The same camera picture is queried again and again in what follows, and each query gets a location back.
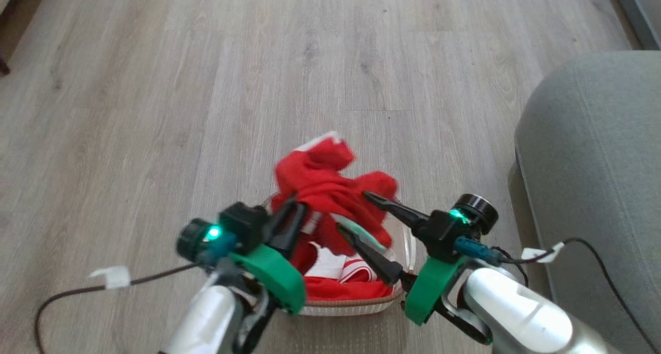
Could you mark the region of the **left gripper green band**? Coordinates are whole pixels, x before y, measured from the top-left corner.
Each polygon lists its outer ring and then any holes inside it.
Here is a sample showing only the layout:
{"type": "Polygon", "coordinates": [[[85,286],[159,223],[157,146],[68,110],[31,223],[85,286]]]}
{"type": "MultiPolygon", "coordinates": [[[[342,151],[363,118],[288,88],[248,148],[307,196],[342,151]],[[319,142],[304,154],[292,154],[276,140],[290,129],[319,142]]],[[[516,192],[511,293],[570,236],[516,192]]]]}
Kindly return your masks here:
{"type": "Polygon", "coordinates": [[[234,203],[219,214],[221,229],[234,234],[238,246],[229,253],[241,269],[252,274],[281,309],[297,314],[304,307],[304,277],[290,263],[309,209],[291,194],[273,214],[264,206],[234,203]]]}

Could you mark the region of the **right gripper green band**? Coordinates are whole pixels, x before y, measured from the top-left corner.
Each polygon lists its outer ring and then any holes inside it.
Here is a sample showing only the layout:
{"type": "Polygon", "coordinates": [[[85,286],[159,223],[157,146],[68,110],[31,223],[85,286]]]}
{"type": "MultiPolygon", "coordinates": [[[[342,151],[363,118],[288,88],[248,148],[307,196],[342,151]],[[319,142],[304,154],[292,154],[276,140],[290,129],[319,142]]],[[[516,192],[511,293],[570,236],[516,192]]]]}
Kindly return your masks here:
{"type": "Polygon", "coordinates": [[[464,262],[464,257],[455,250],[455,242],[469,229],[469,220],[456,208],[449,212],[435,210],[429,217],[375,192],[364,191],[363,196],[373,206],[406,225],[413,236],[422,242],[428,258],[416,278],[406,272],[401,263],[386,257],[387,249],[359,225],[338,224],[337,230],[377,274],[378,279],[388,286],[399,283],[403,290],[409,290],[404,314],[414,324],[422,326],[427,323],[437,302],[449,288],[453,275],[464,262]]]}

